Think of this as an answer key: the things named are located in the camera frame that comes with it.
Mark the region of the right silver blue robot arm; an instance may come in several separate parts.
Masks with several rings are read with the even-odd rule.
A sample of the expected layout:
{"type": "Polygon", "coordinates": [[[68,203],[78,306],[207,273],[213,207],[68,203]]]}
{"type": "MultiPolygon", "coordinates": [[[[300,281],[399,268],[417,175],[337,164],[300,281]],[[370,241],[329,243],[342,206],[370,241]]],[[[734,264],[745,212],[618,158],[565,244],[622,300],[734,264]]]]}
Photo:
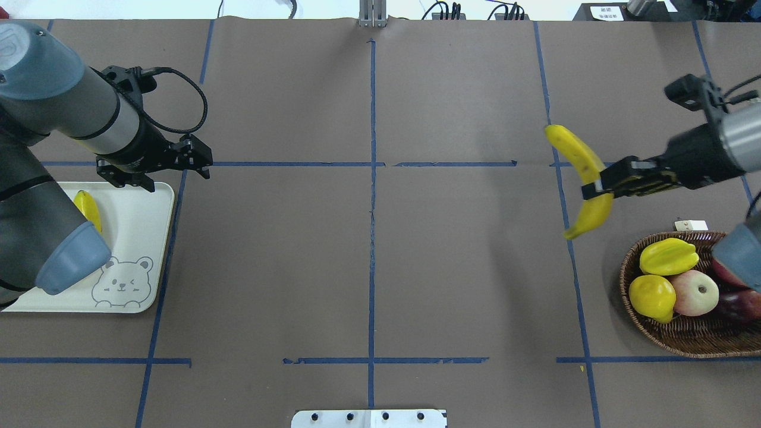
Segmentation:
{"type": "MultiPolygon", "coordinates": [[[[674,188],[697,190],[759,172],[759,103],[730,113],[719,89],[665,89],[666,97],[706,122],[669,139],[663,154],[628,156],[582,186],[585,200],[601,195],[643,197],[674,188]]],[[[737,225],[716,247],[718,263],[742,284],[759,292],[759,194],[737,225]]]]}

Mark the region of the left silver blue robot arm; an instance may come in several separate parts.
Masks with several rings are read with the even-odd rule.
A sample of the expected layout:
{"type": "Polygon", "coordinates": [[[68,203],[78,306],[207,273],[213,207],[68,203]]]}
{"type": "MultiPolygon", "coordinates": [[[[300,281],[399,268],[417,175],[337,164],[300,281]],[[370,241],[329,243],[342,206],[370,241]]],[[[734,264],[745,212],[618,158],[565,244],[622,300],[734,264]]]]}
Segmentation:
{"type": "Polygon", "coordinates": [[[68,197],[40,145],[68,139],[93,158],[114,188],[156,190],[152,174],[193,171],[210,177],[212,149],[197,136],[209,102],[200,84],[171,66],[90,66],[33,21],[2,21],[2,309],[22,295],[62,295],[116,263],[111,247],[68,197]],[[161,124],[145,108],[158,76],[195,90],[201,114],[185,129],[161,124]]]}

